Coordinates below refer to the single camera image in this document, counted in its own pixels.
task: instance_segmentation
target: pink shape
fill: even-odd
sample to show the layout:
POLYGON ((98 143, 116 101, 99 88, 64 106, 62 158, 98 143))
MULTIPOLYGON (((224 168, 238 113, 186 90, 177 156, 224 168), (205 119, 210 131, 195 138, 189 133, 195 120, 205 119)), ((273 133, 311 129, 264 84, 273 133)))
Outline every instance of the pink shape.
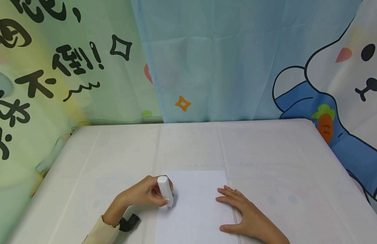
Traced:
POLYGON ((351 56, 352 56, 351 49, 349 49, 349 48, 342 48, 340 50, 339 55, 337 56, 336 62, 339 63, 339 62, 346 61, 346 60, 350 59, 351 56))
POLYGON ((150 74, 149 74, 149 67, 148 67, 148 64, 145 64, 145 67, 144 67, 144 73, 145 73, 145 76, 148 78, 148 80, 150 81, 150 83, 153 84, 153 81, 152 81, 152 77, 150 77, 150 74))

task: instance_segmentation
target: beige sleeve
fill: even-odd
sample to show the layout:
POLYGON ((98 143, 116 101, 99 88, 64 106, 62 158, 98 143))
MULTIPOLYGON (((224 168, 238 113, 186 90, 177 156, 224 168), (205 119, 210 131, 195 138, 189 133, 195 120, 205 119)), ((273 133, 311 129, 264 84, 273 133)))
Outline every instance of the beige sleeve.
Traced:
POLYGON ((95 226, 83 241, 83 244, 113 244, 119 234, 119 225, 115 228, 103 222, 100 216, 95 226))

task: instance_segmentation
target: backdrop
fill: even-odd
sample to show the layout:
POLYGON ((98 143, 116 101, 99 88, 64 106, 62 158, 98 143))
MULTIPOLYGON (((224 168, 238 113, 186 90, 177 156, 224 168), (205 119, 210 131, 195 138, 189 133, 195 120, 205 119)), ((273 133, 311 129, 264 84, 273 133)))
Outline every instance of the backdrop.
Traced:
POLYGON ((74 126, 162 122, 145 65, 129 0, 0 0, 0 243, 74 126))
POLYGON ((377 212, 377 0, 0 0, 0 243, 73 128, 162 118, 310 119, 377 212))
POLYGON ((165 122, 310 119, 377 212, 377 0, 131 1, 165 122))

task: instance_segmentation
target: white table surface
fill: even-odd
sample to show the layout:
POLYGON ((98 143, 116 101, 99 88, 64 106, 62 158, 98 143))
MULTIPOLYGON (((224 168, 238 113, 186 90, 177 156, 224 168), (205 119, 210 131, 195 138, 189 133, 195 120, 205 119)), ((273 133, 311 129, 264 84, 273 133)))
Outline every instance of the white table surface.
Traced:
MULTIPOLYGON (((8 243, 80 244, 119 192, 163 170, 225 170, 293 244, 377 243, 377 215, 303 119, 79 128, 8 243)), ((116 244, 154 244, 157 208, 132 212, 142 222, 116 244)))

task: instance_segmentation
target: exclamation mark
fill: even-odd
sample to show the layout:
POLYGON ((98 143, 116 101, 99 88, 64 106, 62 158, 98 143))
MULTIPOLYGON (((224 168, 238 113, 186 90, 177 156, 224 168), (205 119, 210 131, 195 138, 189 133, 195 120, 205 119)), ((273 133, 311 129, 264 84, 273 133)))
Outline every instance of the exclamation mark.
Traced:
POLYGON ((91 46, 91 49, 92 49, 93 55, 95 56, 96 61, 99 63, 99 68, 104 69, 103 64, 101 64, 102 60, 100 59, 100 56, 99 56, 98 50, 96 49, 95 43, 90 41, 90 46, 91 46))

